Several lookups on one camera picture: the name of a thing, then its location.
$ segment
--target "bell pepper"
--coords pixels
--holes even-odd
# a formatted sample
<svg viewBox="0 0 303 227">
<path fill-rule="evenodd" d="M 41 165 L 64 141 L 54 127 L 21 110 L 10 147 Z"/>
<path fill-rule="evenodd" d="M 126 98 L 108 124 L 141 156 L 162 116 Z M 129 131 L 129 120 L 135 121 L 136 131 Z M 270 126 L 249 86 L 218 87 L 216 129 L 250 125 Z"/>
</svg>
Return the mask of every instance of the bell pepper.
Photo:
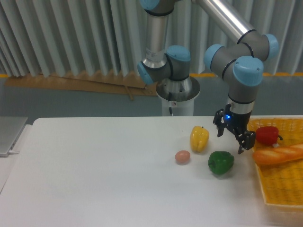
<svg viewBox="0 0 303 227">
<path fill-rule="evenodd" d="M 195 152 L 202 152 L 207 145 L 209 132 L 201 126 L 195 126 L 190 134 L 190 146 Z"/>
<path fill-rule="evenodd" d="M 210 170 L 217 175 L 225 174 L 233 166 L 234 156 L 227 151 L 215 151 L 208 159 Z"/>
<path fill-rule="evenodd" d="M 278 140 L 283 140 L 279 135 L 279 129 L 274 126 L 265 126 L 256 130 L 256 140 L 267 146 L 275 144 Z"/>
</svg>

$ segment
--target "egg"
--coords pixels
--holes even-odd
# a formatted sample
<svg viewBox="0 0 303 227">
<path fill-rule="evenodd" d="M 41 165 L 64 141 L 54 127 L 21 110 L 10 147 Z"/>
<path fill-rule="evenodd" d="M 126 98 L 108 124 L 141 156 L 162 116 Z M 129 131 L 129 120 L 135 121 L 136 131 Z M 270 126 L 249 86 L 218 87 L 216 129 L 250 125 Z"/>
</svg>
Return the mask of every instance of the egg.
<svg viewBox="0 0 303 227">
<path fill-rule="evenodd" d="M 190 159 L 190 153 L 187 150 L 181 150 L 176 153 L 175 159 L 179 164 L 186 163 Z"/>
</svg>

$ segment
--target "yellow basket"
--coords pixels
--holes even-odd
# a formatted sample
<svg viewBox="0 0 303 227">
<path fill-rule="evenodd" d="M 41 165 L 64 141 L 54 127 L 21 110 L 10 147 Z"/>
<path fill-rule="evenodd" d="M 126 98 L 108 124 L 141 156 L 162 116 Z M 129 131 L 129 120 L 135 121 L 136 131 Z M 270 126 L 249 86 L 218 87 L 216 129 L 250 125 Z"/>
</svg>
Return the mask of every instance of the yellow basket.
<svg viewBox="0 0 303 227">
<path fill-rule="evenodd" d="M 256 131 L 263 126 L 279 129 L 280 146 L 303 143 L 303 119 L 275 118 L 250 119 L 248 129 Z M 255 142 L 253 150 L 265 147 Z M 286 163 L 257 166 L 264 202 L 268 205 L 303 208 L 303 159 Z"/>
</svg>

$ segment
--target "gray robot arm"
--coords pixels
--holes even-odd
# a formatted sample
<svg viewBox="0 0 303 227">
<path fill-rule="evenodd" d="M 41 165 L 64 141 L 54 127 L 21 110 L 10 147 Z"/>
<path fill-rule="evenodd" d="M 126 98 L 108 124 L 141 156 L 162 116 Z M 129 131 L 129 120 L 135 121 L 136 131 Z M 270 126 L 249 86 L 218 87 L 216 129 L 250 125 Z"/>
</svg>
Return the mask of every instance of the gray robot arm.
<svg viewBox="0 0 303 227">
<path fill-rule="evenodd" d="M 254 146 L 255 132 L 247 130 L 259 85 L 263 61 L 278 54 L 279 45 L 273 35 L 260 35 L 238 12 L 222 0 L 192 0 L 210 15 L 218 26 L 237 44 L 225 48 L 215 44 L 205 53 L 208 69 L 228 85 L 227 105 L 216 112 L 214 124 L 218 137 L 226 128 L 239 142 L 238 153 Z"/>
<path fill-rule="evenodd" d="M 141 0 L 148 13 L 146 56 L 138 64 L 142 79 L 147 83 L 170 79 L 186 81 L 189 76 L 190 54 L 184 47 L 172 46 L 164 53 L 167 17 L 177 0 Z M 227 105 L 215 113 L 218 137 L 226 128 L 239 142 L 239 151 L 254 146 L 255 132 L 247 130 L 259 85 L 263 61 L 278 54 L 279 45 L 273 35 L 260 35 L 238 12 L 223 0 L 192 0 L 215 20 L 236 43 L 225 48 L 215 44 L 205 53 L 204 62 L 228 85 Z"/>
</svg>

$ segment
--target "corrugated wall panel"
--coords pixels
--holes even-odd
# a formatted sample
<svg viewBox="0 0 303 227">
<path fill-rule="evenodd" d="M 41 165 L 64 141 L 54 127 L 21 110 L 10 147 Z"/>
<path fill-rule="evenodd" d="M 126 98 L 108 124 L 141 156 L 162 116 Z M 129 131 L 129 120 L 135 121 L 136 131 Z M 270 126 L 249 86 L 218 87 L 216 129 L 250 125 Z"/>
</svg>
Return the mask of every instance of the corrugated wall panel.
<svg viewBox="0 0 303 227">
<path fill-rule="evenodd" d="M 54 18 L 53 8 L 49 1 L 33 1 L 33 4 L 54 68 L 62 77 L 70 66 L 64 51 L 59 29 Z"/>
<path fill-rule="evenodd" d="M 92 75 L 100 69 L 100 65 L 96 52 L 96 45 L 93 41 L 92 29 L 89 24 L 86 4 L 82 0 L 67 2 L 71 11 L 73 26 L 76 30 L 86 71 L 89 75 Z"/>
<path fill-rule="evenodd" d="M 85 70 L 85 66 L 75 28 L 71 26 L 72 18 L 69 6 L 66 1 L 62 0 L 51 0 L 51 5 L 71 71 L 74 75 L 78 75 Z"/>
<path fill-rule="evenodd" d="M 279 56 L 265 62 L 267 72 L 302 71 L 303 1 L 227 0 L 261 34 L 280 42 Z M 63 76 L 101 70 L 123 76 L 137 72 L 145 55 L 146 18 L 139 0 L 0 0 L 0 57 L 9 75 L 28 71 Z M 205 69 L 212 44 L 233 45 L 212 19 L 190 0 L 178 1 L 169 15 L 166 48 L 191 51 L 190 72 Z"/>
<path fill-rule="evenodd" d="M 123 76 L 134 70 L 134 62 L 131 56 L 130 39 L 127 29 L 125 2 L 110 0 L 113 22 L 117 40 L 117 47 Z"/>
<path fill-rule="evenodd" d="M 102 15 L 100 5 L 99 2 L 95 0 L 85 0 L 85 3 L 89 15 L 89 22 L 92 27 L 101 72 L 103 75 L 107 75 L 112 68 L 112 64 L 109 61 L 109 50 L 107 47 L 104 24 L 101 23 Z"/>
<path fill-rule="evenodd" d="M 3 66 L 1 60 L 0 60 L 0 74 L 6 74 L 6 71 L 4 69 L 4 66 Z"/>
<path fill-rule="evenodd" d="M 2 31 L 0 31 L 0 48 L 2 49 L 2 53 L 4 57 L 7 59 L 9 67 L 13 73 L 13 75 L 18 75 L 20 76 L 20 71 L 16 65 L 16 62 L 9 50 L 9 47 L 7 45 L 7 42 L 2 34 Z"/>
<path fill-rule="evenodd" d="M 129 0 L 127 1 L 127 4 L 125 4 L 128 35 L 129 39 L 131 40 L 130 49 L 133 59 L 133 69 L 135 70 L 136 74 L 138 74 L 137 63 L 142 59 L 141 40 L 143 39 L 143 37 L 140 36 L 139 24 L 141 23 L 141 21 L 139 20 L 138 16 L 138 12 L 140 9 L 141 6 L 136 0 Z"/>
<path fill-rule="evenodd" d="M 192 5 L 191 10 L 191 26 L 196 29 L 192 29 L 190 34 L 190 71 L 200 73 L 205 70 L 203 62 L 204 53 L 207 50 L 207 43 L 205 42 L 207 40 L 207 32 L 205 31 L 208 30 L 209 16 L 204 10 L 195 5 Z"/>
<path fill-rule="evenodd" d="M 9 75 L 9 76 L 12 76 L 13 73 L 10 69 L 10 66 L 9 66 L 9 63 L 8 61 L 6 60 L 6 57 L 4 55 L 4 53 L 2 52 L 2 48 L 1 48 L 1 44 L 0 44 L 0 61 L 2 62 L 3 64 L 3 68 L 5 70 L 5 72 Z"/>
<path fill-rule="evenodd" d="M 14 33 L 9 25 L 8 19 L 5 15 L 2 5 L 0 4 L 0 31 L 2 32 L 4 39 L 9 47 L 17 68 L 21 75 L 28 73 L 27 65 L 24 61 L 24 57 L 20 51 Z"/>
<path fill-rule="evenodd" d="M 40 65 L 37 60 L 37 56 L 34 52 L 33 46 L 28 37 L 26 28 L 23 23 L 23 19 L 17 7 L 16 1 L 0 0 L 1 5 L 5 11 L 6 17 L 9 21 L 9 25 L 14 33 L 17 44 L 20 47 L 26 65 L 29 72 L 36 76 L 41 72 Z"/>
<path fill-rule="evenodd" d="M 260 34 L 269 32 L 275 7 L 275 0 L 254 0 L 250 23 Z"/>
<path fill-rule="evenodd" d="M 45 77 L 55 71 L 53 60 L 47 48 L 41 26 L 31 0 L 16 1 L 30 42 Z"/>
<path fill-rule="evenodd" d="M 285 43 L 280 58 L 280 71 L 294 74 L 303 54 L 303 1 L 297 1 L 292 14 L 292 26 L 287 31 Z"/>
<path fill-rule="evenodd" d="M 303 53 L 301 55 L 301 59 L 299 60 L 299 65 L 297 68 L 297 72 L 303 72 Z"/>
<path fill-rule="evenodd" d="M 107 44 L 110 53 L 111 63 L 113 65 L 114 74 L 117 75 L 121 69 L 119 53 L 116 44 L 116 35 L 114 30 L 114 23 L 111 14 L 110 3 L 108 0 L 99 0 L 102 11 L 102 18 L 104 22 L 104 29 L 107 37 Z"/>
<path fill-rule="evenodd" d="M 269 33 L 276 36 L 280 44 L 280 52 L 277 57 L 266 61 L 264 64 L 264 70 L 271 74 L 275 74 L 278 70 L 281 53 L 284 48 L 286 35 L 290 26 L 290 19 L 294 9 L 294 3 L 295 0 L 276 1 L 275 3 Z"/>
</svg>

